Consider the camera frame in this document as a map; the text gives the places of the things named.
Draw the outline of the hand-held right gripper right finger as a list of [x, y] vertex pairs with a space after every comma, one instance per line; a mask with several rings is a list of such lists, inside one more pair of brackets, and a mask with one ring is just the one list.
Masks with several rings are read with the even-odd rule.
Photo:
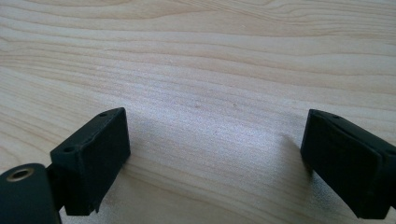
[[396, 146], [347, 119], [311, 109], [301, 155], [355, 216], [383, 219], [396, 209]]

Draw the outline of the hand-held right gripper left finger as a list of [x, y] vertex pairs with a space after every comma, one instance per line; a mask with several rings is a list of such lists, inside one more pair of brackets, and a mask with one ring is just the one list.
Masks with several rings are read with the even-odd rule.
[[55, 206], [69, 216], [98, 211], [130, 155], [126, 110], [95, 116], [50, 153], [47, 171]]

